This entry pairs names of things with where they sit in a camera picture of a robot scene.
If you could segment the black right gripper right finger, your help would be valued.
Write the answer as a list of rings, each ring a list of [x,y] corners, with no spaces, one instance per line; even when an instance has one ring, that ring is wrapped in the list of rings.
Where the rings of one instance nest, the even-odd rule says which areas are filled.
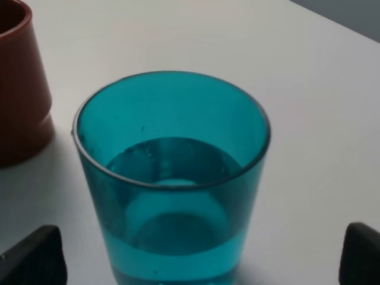
[[[340,284],[379,285],[379,232],[355,222],[347,226],[341,254]]]

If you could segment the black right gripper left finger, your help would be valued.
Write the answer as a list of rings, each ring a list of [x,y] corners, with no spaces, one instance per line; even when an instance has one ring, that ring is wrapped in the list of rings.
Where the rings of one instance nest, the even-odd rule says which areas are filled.
[[[67,284],[61,231],[44,225],[1,254],[1,284]]]

